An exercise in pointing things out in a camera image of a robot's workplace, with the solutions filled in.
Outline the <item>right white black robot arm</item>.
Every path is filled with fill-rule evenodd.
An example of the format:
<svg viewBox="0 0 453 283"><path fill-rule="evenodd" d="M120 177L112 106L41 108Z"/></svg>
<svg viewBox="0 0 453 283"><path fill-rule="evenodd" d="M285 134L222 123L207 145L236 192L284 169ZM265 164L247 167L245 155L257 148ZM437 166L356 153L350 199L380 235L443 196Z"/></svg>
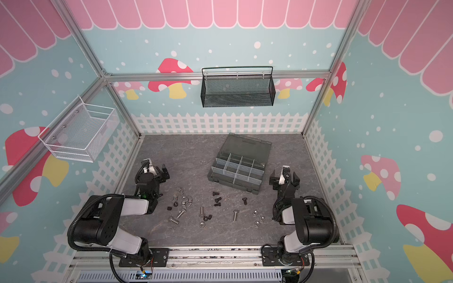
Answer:
<svg viewBox="0 0 453 283"><path fill-rule="evenodd" d="M273 220L283 226L294 226L295 230L281 237L271 260L282 265L306 263L305 256L326 248L340 238L335 215L323 198L302 196L297 198L300 178L289 166L283 166L279 176L272 173L270 185L277 191L273 205Z"/></svg>

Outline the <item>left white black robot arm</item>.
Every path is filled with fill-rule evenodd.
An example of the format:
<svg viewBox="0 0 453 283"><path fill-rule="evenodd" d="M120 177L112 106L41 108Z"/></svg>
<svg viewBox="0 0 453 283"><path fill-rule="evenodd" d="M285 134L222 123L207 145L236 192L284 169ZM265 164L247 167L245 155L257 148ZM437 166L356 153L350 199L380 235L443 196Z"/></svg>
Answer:
<svg viewBox="0 0 453 283"><path fill-rule="evenodd" d="M147 239L132 235L119 226L120 218L150 215L162 196L160 185L170 179L165 165L141 161L134 177L133 195L93 195L81 208L67 231L69 246L76 251L104 251L127 259L132 264L147 265L153 259Z"/></svg>

